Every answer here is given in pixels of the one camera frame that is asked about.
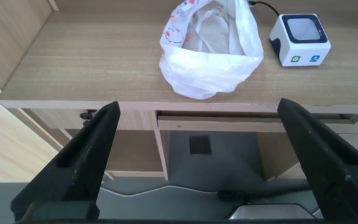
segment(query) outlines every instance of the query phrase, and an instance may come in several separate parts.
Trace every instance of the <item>blue icon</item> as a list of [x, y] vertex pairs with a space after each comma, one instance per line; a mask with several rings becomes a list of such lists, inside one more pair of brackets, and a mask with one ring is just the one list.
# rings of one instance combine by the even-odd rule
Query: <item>blue icon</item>
[[310, 62], [317, 62], [319, 58], [320, 58], [320, 55], [315, 55], [310, 59]]

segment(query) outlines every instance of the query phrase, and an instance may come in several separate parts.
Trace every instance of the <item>gray floor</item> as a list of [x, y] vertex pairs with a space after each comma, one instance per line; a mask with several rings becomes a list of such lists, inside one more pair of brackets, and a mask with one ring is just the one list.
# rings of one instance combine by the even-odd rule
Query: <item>gray floor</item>
[[[188, 137], [208, 134], [211, 155], [190, 155]], [[252, 133], [172, 133], [170, 180], [122, 177], [107, 180], [103, 187], [122, 194], [134, 194], [164, 185], [180, 185], [205, 191], [221, 189], [274, 192], [304, 185], [305, 181], [269, 181], [262, 178], [256, 135]], [[0, 223], [12, 223], [9, 203], [25, 184], [0, 184]], [[309, 211], [317, 209], [311, 192], [263, 198], [253, 203], [299, 203]], [[236, 203], [220, 201], [216, 194], [183, 189], [162, 189], [135, 197], [121, 197], [105, 190], [99, 193], [99, 218], [220, 220]]]

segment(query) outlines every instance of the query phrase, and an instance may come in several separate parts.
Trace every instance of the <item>white device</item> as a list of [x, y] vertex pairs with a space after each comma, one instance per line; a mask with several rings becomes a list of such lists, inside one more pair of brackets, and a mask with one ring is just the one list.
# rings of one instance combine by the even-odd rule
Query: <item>white device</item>
[[269, 38], [284, 67], [321, 65], [331, 49], [316, 14], [280, 15]]

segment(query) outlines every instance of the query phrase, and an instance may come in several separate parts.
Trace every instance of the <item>plastic bag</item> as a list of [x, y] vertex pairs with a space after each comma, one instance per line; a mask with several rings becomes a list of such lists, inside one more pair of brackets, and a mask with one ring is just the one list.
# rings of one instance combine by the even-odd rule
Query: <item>plastic bag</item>
[[264, 56], [247, 0], [184, 1], [160, 44], [160, 68], [173, 91], [200, 100], [234, 91]]

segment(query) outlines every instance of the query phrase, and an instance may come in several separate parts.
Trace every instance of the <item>black cord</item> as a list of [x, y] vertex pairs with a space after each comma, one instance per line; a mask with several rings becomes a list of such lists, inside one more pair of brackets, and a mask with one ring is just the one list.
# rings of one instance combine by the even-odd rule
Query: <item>black cord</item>
[[271, 9], [276, 13], [277, 16], [280, 15], [280, 13], [278, 13], [278, 11], [277, 11], [273, 6], [271, 6], [270, 4], [268, 4], [268, 3], [266, 3], [266, 2], [262, 2], [262, 1], [248, 1], [248, 3], [249, 3], [251, 6], [254, 6], [254, 5], [256, 5], [256, 4], [264, 4], [265, 6], [271, 8]]

